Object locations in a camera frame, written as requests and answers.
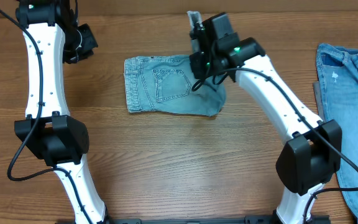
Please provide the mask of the light blue denim shorts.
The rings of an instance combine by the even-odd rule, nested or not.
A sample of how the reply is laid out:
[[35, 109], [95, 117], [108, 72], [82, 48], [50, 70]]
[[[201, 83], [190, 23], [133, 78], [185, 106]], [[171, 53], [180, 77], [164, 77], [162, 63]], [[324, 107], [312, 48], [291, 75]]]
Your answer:
[[127, 110], [214, 116], [226, 101], [224, 85], [208, 78], [196, 91], [188, 55], [136, 56], [124, 61]]

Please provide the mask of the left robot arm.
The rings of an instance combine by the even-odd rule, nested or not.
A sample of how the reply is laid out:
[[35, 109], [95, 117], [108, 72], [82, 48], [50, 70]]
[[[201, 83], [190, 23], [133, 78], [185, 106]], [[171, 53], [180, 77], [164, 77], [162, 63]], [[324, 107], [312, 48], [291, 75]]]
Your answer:
[[29, 61], [25, 119], [16, 136], [56, 173], [75, 213], [75, 223], [110, 223], [88, 167], [90, 148], [84, 123], [71, 117], [65, 98], [63, 65], [84, 60], [98, 47], [88, 24], [79, 25], [69, 1], [20, 1], [16, 9]]

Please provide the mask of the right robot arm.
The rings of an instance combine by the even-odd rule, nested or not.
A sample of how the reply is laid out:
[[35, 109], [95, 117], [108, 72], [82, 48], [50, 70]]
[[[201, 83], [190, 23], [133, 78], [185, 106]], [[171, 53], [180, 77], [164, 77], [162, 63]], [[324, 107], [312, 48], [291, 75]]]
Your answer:
[[284, 185], [279, 206], [271, 215], [247, 215], [244, 223], [330, 223], [328, 216], [312, 215], [314, 193], [339, 170], [341, 158], [327, 147], [341, 148], [337, 122], [324, 122], [309, 110], [276, 72], [269, 56], [252, 37], [240, 40], [225, 12], [202, 20], [187, 12], [193, 54], [191, 70], [196, 91], [207, 79], [219, 85], [230, 77], [263, 109], [283, 142], [276, 162]]

